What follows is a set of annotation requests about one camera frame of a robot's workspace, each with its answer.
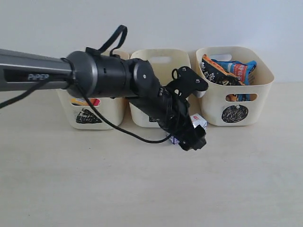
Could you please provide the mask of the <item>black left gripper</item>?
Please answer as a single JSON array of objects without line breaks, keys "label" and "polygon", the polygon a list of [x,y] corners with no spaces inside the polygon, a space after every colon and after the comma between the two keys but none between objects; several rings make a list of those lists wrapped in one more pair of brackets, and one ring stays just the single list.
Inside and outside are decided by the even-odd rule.
[{"label": "black left gripper", "polygon": [[207,142],[205,129],[194,128],[190,119],[190,104],[186,98],[194,92],[196,90],[190,87],[151,87],[139,90],[129,101],[177,138],[184,151],[198,150]]}]

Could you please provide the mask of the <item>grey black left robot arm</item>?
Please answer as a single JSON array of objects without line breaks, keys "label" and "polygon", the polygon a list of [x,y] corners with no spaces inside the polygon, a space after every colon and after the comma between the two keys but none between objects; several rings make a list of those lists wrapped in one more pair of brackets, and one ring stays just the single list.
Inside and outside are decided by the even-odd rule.
[{"label": "grey black left robot arm", "polygon": [[64,89],[86,100],[125,98],[175,137],[183,150],[206,145],[205,129],[192,124],[187,98],[205,92],[208,84],[188,66],[173,69],[171,81],[162,85],[150,62],[138,58],[124,60],[94,49],[74,51],[60,59],[1,50],[0,89],[21,92],[1,107],[43,89]]}]

